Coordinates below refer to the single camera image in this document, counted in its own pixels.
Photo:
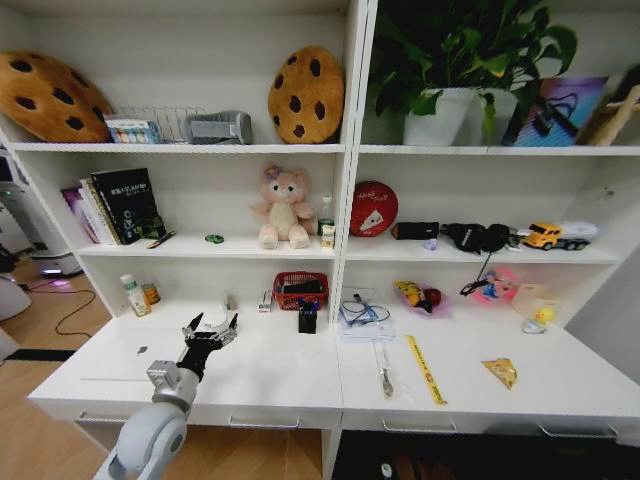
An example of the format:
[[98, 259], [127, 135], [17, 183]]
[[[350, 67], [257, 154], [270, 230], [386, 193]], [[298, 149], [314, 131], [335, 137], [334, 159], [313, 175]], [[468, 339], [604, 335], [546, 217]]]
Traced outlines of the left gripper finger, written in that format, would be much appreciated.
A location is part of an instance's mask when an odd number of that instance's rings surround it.
[[194, 339], [198, 339], [198, 338], [202, 338], [203, 337], [204, 333], [197, 331], [197, 328], [198, 328], [203, 316], [204, 316], [204, 313], [201, 312], [195, 318], [193, 318], [186, 327], [182, 328], [182, 333], [183, 333], [184, 338], [185, 338], [186, 341], [190, 341], [190, 340], [194, 340]]
[[223, 346], [228, 345], [236, 338], [237, 323], [238, 323], [238, 313], [235, 313], [230, 320], [225, 322], [224, 327], [219, 332], [219, 341]]

